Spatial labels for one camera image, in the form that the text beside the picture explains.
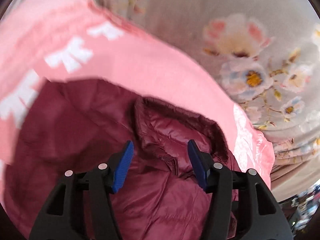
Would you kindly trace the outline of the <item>maroon puffer jacket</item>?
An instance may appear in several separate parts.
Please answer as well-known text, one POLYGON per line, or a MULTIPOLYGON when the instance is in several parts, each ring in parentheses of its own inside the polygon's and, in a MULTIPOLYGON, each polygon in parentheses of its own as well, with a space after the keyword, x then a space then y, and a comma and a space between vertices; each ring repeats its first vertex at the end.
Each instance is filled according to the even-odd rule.
POLYGON ((112 206, 124 239, 199 239, 210 196, 199 187, 189 140, 231 170, 239 166, 216 122, 105 80, 48 82, 20 131, 5 172, 4 202, 28 236, 57 180, 86 172, 132 141, 135 155, 112 206))

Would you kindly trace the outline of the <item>grey floral bedsheet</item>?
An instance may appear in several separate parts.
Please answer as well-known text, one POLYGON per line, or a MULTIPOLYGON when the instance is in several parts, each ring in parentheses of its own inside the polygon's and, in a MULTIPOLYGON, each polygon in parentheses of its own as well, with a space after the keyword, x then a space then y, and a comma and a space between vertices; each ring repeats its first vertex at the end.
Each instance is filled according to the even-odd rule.
POLYGON ((308 0, 95 0, 195 59, 272 142, 282 201, 319 180, 319 17, 308 0))

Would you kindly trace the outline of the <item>pink fleece blanket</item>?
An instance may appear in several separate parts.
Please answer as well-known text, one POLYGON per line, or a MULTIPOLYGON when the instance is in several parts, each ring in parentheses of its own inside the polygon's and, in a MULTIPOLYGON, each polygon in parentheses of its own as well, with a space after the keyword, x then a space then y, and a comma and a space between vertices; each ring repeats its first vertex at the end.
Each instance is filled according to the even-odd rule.
POLYGON ((25 0, 1 20, 1 165, 45 80, 99 77, 215 120, 267 185, 274 151, 197 63, 92 0, 25 0))

